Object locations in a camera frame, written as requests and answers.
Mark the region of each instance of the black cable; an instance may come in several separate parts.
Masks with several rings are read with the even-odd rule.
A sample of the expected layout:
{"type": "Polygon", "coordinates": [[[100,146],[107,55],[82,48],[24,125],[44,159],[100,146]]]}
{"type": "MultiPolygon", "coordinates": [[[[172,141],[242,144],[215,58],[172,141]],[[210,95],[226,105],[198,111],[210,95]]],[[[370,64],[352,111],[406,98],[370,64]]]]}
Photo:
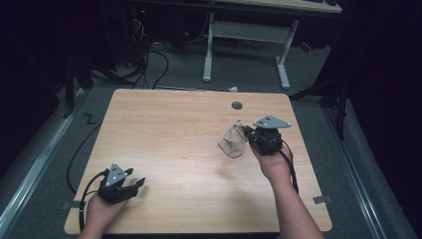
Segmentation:
{"type": "Polygon", "coordinates": [[[195,42],[198,42],[198,41],[202,41],[204,39],[207,39],[207,37],[203,37],[202,39],[200,39],[200,38],[202,37],[202,35],[204,35],[205,29],[207,29],[207,26],[208,26],[207,23],[208,23],[208,19],[209,18],[210,18],[210,13],[207,14],[207,16],[205,18],[204,26],[202,27],[202,31],[201,31],[201,33],[199,33],[198,37],[194,38],[191,41],[185,42],[184,43],[185,45],[186,44],[189,44],[189,43],[195,43],[195,42]]]}
{"type": "Polygon", "coordinates": [[[268,47],[268,46],[274,45],[274,43],[272,43],[272,42],[266,42],[266,43],[263,43],[263,44],[261,44],[261,45],[259,45],[259,46],[254,46],[254,45],[250,45],[250,44],[245,44],[245,43],[242,43],[242,42],[239,42],[238,44],[239,44],[240,46],[243,46],[243,47],[248,47],[248,48],[257,48],[257,49],[259,49],[259,48],[265,48],[265,47],[268,47]]]}
{"type": "Polygon", "coordinates": [[[228,50],[228,51],[220,51],[220,50],[217,50],[215,47],[213,47],[213,50],[215,51],[215,52],[218,52],[218,53],[231,53],[231,52],[233,52],[234,50],[236,50],[237,49],[237,47],[238,47],[238,41],[235,41],[234,42],[234,46],[233,46],[233,48],[232,49],[230,49],[230,50],[228,50]]]}
{"type": "Polygon", "coordinates": [[[121,84],[131,84],[131,82],[127,81],[124,77],[118,76],[115,73],[110,72],[109,70],[104,70],[104,69],[98,67],[96,64],[92,63],[91,61],[89,61],[88,59],[85,59],[83,57],[75,57],[75,60],[77,60],[77,62],[84,65],[85,67],[87,67],[90,70],[98,71],[102,75],[108,77],[111,81],[115,81],[115,82],[121,83],[121,84]]]}
{"type": "Polygon", "coordinates": [[[148,65],[148,63],[147,62],[145,62],[145,60],[143,60],[142,59],[142,64],[143,64],[143,71],[139,74],[139,76],[136,78],[136,80],[133,82],[133,85],[132,85],[132,89],[135,89],[136,88],[136,84],[137,84],[137,82],[142,78],[142,76],[145,74],[145,71],[146,71],[146,67],[147,67],[147,65],[148,65]]]}
{"type": "Polygon", "coordinates": [[[197,42],[194,42],[194,43],[188,43],[188,44],[185,43],[184,46],[187,47],[187,48],[190,48],[190,49],[195,49],[195,50],[201,50],[201,49],[207,48],[208,45],[207,44],[201,44],[201,41],[197,41],[197,42]],[[190,45],[200,45],[201,47],[192,47],[190,45]]]}
{"type": "Polygon", "coordinates": [[[159,80],[161,80],[161,78],[165,75],[165,73],[167,73],[167,70],[168,70],[168,59],[167,59],[167,57],[165,57],[164,55],[162,55],[159,52],[154,52],[154,53],[160,55],[161,57],[163,57],[165,59],[166,63],[167,63],[167,66],[165,67],[164,72],[161,74],[161,76],[155,81],[154,85],[152,86],[152,89],[153,90],[155,90],[155,86],[157,85],[157,83],[159,82],[159,80]]]}
{"type": "MultiPolygon", "coordinates": [[[[128,74],[126,74],[126,75],[123,75],[123,76],[118,76],[118,75],[116,75],[117,77],[119,77],[119,78],[121,78],[121,80],[119,80],[119,81],[117,81],[118,83],[126,83],[127,84],[127,82],[126,81],[122,81],[122,80],[127,80],[127,79],[129,79],[129,78],[131,78],[131,77],[134,77],[134,76],[136,76],[137,74],[139,74],[139,73],[141,73],[142,72],[142,70],[143,70],[143,64],[142,64],[142,61],[140,61],[139,62],[139,65],[137,66],[137,68],[133,71],[133,72],[130,72],[130,73],[128,73],[128,74]]],[[[105,82],[108,82],[108,81],[115,81],[115,79],[113,79],[113,78],[110,78],[110,77],[107,77],[107,76],[105,76],[105,77],[103,77],[103,76],[99,76],[99,75],[97,75],[97,74],[95,74],[94,72],[91,72],[91,77],[93,77],[93,78],[95,78],[95,79],[97,79],[97,80],[100,80],[100,81],[105,81],[105,82]]]]}
{"type": "MultiPolygon", "coordinates": [[[[146,52],[146,66],[149,63],[149,52],[146,52]]],[[[145,85],[146,88],[149,89],[149,84],[148,84],[148,80],[146,79],[146,69],[145,69],[145,73],[143,74],[143,84],[142,84],[142,88],[145,89],[145,85]]]]}
{"type": "Polygon", "coordinates": [[[99,177],[101,177],[101,176],[106,175],[108,172],[109,172],[109,170],[108,170],[108,169],[106,169],[106,170],[104,170],[104,171],[100,172],[99,174],[97,174],[96,176],[94,176],[94,177],[93,177],[93,179],[91,179],[91,181],[88,183],[87,187],[85,188],[84,194],[82,195],[82,199],[81,199],[81,202],[80,202],[80,213],[79,213],[79,219],[80,219],[80,229],[81,229],[81,232],[82,232],[82,231],[84,230],[84,228],[85,228],[85,217],[84,217],[85,204],[86,204],[86,203],[85,203],[85,198],[86,198],[86,196],[88,195],[88,190],[90,189],[91,184],[93,184],[93,182],[94,182],[97,178],[99,178],[99,177]]]}
{"type": "Polygon", "coordinates": [[[297,180],[297,178],[296,178],[296,172],[295,172],[295,168],[293,167],[293,153],[292,153],[292,151],[290,150],[290,148],[289,148],[289,146],[288,146],[288,144],[284,141],[284,140],[282,140],[282,142],[283,143],[285,143],[286,144],[286,147],[288,148],[288,150],[289,150],[289,152],[290,152],[290,154],[291,154],[291,156],[292,156],[292,161],[290,161],[289,160],[289,158],[281,151],[281,150],[278,150],[278,152],[282,155],[282,157],[286,160],[286,162],[288,163],[288,165],[289,165],[289,169],[290,169],[290,173],[291,173],[291,176],[292,176],[292,185],[293,185],[293,188],[295,189],[295,191],[297,192],[297,193],[299,193],[299,187],[298,187],[298,180],[297,180]]]}
{"type": "MultiPolygon", "coordinates": [[[[133,72],[131,72],[131,73],[128,73],[128,74],[126,74],[126,75],[123,75],[123,76],[121,76],[120,78],[122,78],[122,79],[128,79],[128,78],[131,78],[131,77],[134,77],[134,76],[136,76],[137,74],[139,74],[139,79],[142,77],[142,74],[144,73],[144,71],[145,71],[145,69],[146,69],[146,65],[145,65],[145,61],[143,60],[143,58],[139,61],[139,65],[137,66],[137,68],[136,68],[136,70],[135,71],[133,71],[133,72]]],[[[97,74],[95,74],[94,72],[91,72],[91,77],[93,77],[93,78],[95,78],[95,79],[97,79],[97,80],[100,80],[100,81],[105,81],[105,82],[115,82],[115,80],[113,80],[113,79],[111,79],[111,78],[108,78],[108,77],[102,77],[102,76],[99,76],[99,75],[97,75],[97,74]]]]}
{"type": "Polygon", "coordinates": [[[96,193],[96,192],[99,192],[99,191],[98,190],[91,191],[91,192],[87,193],[87,196],[90,195],[90,194],[92,194],[92,193],[96,193]]]}
{"type": "Polygon", "coordinates": [[[93,133],[102,125],[102,121],[90,132],[90,134],[88,134],[85,138],[84,138],[84,140],[81,142],[81,144],[78,146],[78,148],[77,148],[77,150],[75,151],[75,153],[74,153],[74,155],[72,156],[72,158],[71,158],[71,161],[69,162],[69,165],[68,165],[68,170],[66,171],[66,180],[67,180],[67,182],[68,182],[68,185],[69,185],[69,188],[71,189],[71,191],[74,193],[74,194],[77,194],[77,190],[74,188],[74,186],[72,186],[72,183],[71,183],[71,179],[70,179],[70,173],[71,173],[71,167],[72,167],[72,164],[74,163],[74,161],[75,161],[75,158],[77,157],[77,154],[78,154],[78,152],[81,150],[81,148],[84,146],[84,144],[87,142],[87,140],[91,137],[91,135],[93,135],[93,133]]]}

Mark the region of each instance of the human arm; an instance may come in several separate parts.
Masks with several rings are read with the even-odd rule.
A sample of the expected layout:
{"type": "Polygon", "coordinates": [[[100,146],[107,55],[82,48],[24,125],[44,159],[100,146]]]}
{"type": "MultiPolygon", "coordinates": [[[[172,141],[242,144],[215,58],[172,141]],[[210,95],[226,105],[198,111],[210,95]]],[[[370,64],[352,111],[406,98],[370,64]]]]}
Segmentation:
{"type": "Polygon", "coordinates": [[[108,204],[95,194],[88,203],[87,222],[79,239],[102,238],[106,229],[116,219],[127,202],[128,200],[116,204],[108,204]]]}
{"type": "MultiPolygon", "coordinates": [[[[289,165],[282,155],[276,152],[274,155],[262,156],[253,148],[252,151],[273,187],[283,238],[323,238],[317,224],[292,186],[289,165]]],[[[286,146],[282,147],[282,152],[288,158],[292,158],[286,146]]]]}

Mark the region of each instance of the wooden table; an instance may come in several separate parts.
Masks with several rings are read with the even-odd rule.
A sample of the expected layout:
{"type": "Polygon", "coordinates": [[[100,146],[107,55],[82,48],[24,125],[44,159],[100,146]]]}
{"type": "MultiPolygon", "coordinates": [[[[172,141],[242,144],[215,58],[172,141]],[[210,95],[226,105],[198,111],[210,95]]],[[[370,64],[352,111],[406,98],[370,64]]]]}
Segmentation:
{"type": "MultiPolygon", "coordinates": [[[[329,230],[325,205],[313,201],[321,192],[298,122],[282,94],[115,91],[75,200],[116,162],[134,168],[128,184],[146,180],[108,233],[278,232],[274,194],[250,147],[233,159],[217,145],[236,120],[253,126],[267,114],[292,124],[280,132],[295,155],[300,196],[318,227],[329,230]],[[234,110],[233,102],[243,108],[234,110]]],[[[77,208],[65,230],[80,232],[77,208]]]]}

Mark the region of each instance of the wrist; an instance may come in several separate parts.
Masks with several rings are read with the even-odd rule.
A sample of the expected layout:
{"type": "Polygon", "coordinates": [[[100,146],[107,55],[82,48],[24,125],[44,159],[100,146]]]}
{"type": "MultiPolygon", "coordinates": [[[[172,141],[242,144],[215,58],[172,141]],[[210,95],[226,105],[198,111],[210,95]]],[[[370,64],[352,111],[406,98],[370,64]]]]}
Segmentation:
{"type": "Polygon", "coordinates": [[[289,198],[293,194],[297,195],[295,189],[293,188],[292,184],[272,184],[274,196],[276,199],[282,199],[282,198],[289,198]]]}
{"type": "Polygon", "coordinates": [[[271,186],[276,189],[293,188],[290,174],[280,173],[279,175],[268,178],[271,186]]]}
{"type": "Polygon", "coordinates": [[[101,239],[103,234],[104,231],[102,229],[87,225],[81,232],[79,239],[101,239]]]}

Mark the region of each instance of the metal bracket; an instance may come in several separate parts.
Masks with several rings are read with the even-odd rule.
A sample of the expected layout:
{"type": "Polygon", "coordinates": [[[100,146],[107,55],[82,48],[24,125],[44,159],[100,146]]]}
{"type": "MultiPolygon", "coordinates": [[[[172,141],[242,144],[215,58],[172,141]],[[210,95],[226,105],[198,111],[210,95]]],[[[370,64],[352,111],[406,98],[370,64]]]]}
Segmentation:
{"type": "Polygon", "coordinates": [[[261,128],[278,128],[278,127],[291,127],[292,125],[289,122],[277,119],[271,115],[259,119],[254,122],[254,126],[261,128]]]}
{"type": "Polygon", "coordinates": [[[332,202],[331,197],[330,196],[319,196],[319,197],[314,197],[313,198],[314,203],[315,204],[320,204],[320,203],[325,203],[325,204],[329,204],[332,202]]]}
{"type": "Polygon", "coordinates": [[[112,163],[108,177],[106,178],[105,187],[112,186],[126,177],[127,172],[123,171],[117,164],[112,163]]]}

